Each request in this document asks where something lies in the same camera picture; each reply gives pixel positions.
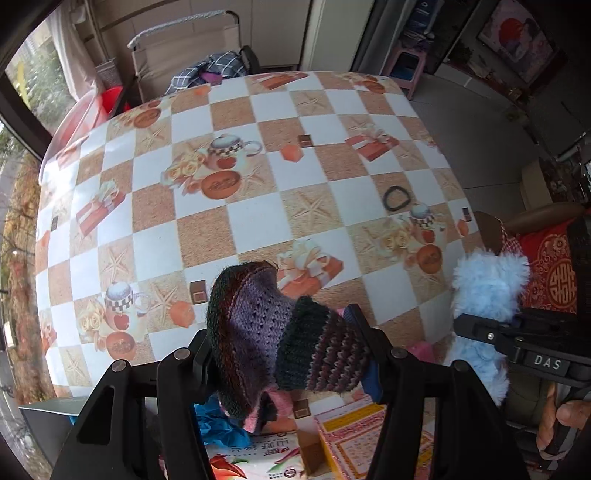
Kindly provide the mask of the pink patterned carton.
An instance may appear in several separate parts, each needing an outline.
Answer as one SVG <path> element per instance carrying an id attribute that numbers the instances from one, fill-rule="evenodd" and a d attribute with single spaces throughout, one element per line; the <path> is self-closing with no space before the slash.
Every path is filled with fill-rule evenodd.
<path id="1" fill-rule="evenodd" d="M 301 419 L 298 443 L 308 474 L 366 478 L 385 417 L 386 407 L 363 395 L 349 404 Z"/>

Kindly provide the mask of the red embroidered cushion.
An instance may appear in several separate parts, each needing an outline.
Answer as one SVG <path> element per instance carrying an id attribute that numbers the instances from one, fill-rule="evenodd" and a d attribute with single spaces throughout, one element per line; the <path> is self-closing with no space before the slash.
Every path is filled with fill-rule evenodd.
<path id="1" fill-rule="evenodd" d="M 502 253 L 527 257 L 529 283 L 520 296 L 525 308 L 577 313 L 577 278 L 567 228 L 573 219 L 529 234 L 510 233 L 501 222 Z"/>

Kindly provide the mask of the plaid cloth on chair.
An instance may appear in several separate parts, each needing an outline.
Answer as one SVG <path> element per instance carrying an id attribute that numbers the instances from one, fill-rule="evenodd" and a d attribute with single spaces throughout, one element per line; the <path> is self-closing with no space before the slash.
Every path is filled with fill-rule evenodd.
<path id="1" fill-rule="evenodd" d="M 217 85 L 224 79 L 245 77 L 249 71 L 235 51 L 214 53 L 172 76 L 165 94 L 195 86 Z"/>

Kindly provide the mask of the pink knitted sock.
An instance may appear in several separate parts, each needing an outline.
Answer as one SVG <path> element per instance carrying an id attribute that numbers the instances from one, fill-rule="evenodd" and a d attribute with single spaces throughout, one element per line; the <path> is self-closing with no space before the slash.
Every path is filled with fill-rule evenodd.
<path id="1" fill-rule="evenodd" d="M 256 407 L 243 422 L 242 429 L 249 434 L 263 432 L 267 423 L 288 418 L 293 413 L 294 404 L 290 393 L 269 387 L 263 390 L 257 400 Z"/>

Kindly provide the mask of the pink plastic stool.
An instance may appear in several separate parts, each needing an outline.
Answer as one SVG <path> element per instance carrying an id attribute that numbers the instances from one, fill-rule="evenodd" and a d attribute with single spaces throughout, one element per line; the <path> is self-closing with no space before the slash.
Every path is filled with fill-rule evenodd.
<path id="1" fill-rule="evenodd" d="M 427 53 L 416 48 L 407 48 L 397 43 L 383 68 L 382 74 L 394 79 L 406 91 L 407 98 L 413 99 L 427 61 Z"/>

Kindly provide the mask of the light blue fluffy toy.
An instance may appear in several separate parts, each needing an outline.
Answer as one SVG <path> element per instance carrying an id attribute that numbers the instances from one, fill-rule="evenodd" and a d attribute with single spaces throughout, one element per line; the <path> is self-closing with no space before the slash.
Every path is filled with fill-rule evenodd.
<path id="1" fill-rule="evenodd" d="M 523 254 L 475 249 L 458 261 L 453 273 L 452 316 L 468 314 L 500 323 L 509 323 L 519 311 L 519 298 L 529 283 L 530 266 Z M 455 333 L 444 364 L 468 362 L 494 403 L 506 398 L 510 381 L 506 356 L 484 341 Z"/>

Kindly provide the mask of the dark green open box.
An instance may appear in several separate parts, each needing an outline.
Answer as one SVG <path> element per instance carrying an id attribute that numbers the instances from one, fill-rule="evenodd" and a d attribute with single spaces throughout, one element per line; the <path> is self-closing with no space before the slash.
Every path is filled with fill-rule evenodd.
<path id="1" fill-rule="evenodd" d="M 55 464 L 86 400 L 87 397 L 52 398 L 19 407 L 35 441 L 51 465 Z"/>

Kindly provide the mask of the pink sponge block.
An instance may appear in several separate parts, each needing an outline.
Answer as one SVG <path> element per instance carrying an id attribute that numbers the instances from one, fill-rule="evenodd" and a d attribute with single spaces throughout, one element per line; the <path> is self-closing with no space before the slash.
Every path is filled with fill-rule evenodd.
<path id="1" fill-rule="evenodd" d="M 420 361 L 437 364 L 433 345 L 427 341 L 419 341 L 406 349 Z"/>

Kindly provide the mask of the pink plastic basin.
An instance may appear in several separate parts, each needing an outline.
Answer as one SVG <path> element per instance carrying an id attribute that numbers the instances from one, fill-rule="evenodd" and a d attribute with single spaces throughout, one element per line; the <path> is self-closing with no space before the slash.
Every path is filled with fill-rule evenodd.
<path id="1" fill-rule="evenodd" d="M 90 133 L 117 113 L 130 109 L 123 101 L 125 89 L 115 86 L 100 93 L 93 88 L 85 93 L 61 121 L 44 154 L 38 183 L 42 185 L 52 169 L 65 167 L 79 158 L 81 145 Z"/>

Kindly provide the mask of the purple striped knitted sock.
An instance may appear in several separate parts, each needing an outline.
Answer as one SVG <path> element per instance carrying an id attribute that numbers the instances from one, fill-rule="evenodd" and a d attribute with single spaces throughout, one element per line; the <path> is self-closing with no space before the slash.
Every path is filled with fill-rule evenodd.
<path id="1" fill-rule="evenodd" d="M 348 392 L 362 381 L 370 351 L 356 325 L 310 296 L 291 299 L 266 261 L 225 268 L 209 297 L 206 329 L 232 418 L 259 409 L 263 392 Z"/>

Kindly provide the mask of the checkered vinyl tablecloth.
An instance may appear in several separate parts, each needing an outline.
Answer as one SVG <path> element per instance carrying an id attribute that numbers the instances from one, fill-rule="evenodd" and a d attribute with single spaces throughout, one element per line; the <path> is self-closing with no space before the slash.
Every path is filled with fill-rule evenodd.
<path id="1" fill-rule="evenodd" d="M 359 304 L 402 345 L 451 328 L 451 282 L 482 243 L 448 161 L 388 77 L 256 75 L 151 100 L 95 128 L 41 186 L 36 294 L 59 396 L 112 361 L 163 358 L 205 325 L 224 268 Z"/>

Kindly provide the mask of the framed wall picture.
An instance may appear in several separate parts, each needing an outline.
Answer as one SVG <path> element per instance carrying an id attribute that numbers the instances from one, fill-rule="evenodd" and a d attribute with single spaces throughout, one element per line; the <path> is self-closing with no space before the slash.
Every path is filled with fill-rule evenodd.
<path id="1" fill-rule="evenodd" d="M 478 35 L 526 84 L 546 68 L 554 49 L 531 13 L 515 0 L 501 0 Z"/>

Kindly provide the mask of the blue cloth on table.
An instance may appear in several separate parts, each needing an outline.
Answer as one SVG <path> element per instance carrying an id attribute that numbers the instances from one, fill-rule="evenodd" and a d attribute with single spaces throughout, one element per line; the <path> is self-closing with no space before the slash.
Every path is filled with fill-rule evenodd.
<path id="1" fill-rule="evenodd" d="M 204 445 L 238 449 L 252 445 L 249 433 L 222 411 L 217 395 L 211 395 L 204 404 L 194 404 L 193 408 Z"/>

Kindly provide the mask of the white fruit print box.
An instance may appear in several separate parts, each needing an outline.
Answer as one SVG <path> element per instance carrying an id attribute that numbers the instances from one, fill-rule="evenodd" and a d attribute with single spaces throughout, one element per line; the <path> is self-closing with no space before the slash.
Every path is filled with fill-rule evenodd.
<path id="1" fill-rule="evenodd" d="M 216 479 L 307 479 L 296 432 L 252 437 L 245 448 L 205 447 Z"/>

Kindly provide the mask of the folding chair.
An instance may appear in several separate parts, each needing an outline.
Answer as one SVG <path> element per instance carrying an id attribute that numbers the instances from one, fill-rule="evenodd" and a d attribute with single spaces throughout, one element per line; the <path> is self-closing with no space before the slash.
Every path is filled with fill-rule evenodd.
<path id="1" fill-rule="evenodd" d="M 213 63 L 217 74 L 228 75 L 225 65 L 235 55 L 240 75 L 260 71 L 256 53 L 242 43 L 239 15 L 231 10 L 201 12 L 149 27 L 127 48 L 144 102 L 163 96 L 175 76 L 201 61 Z"/>

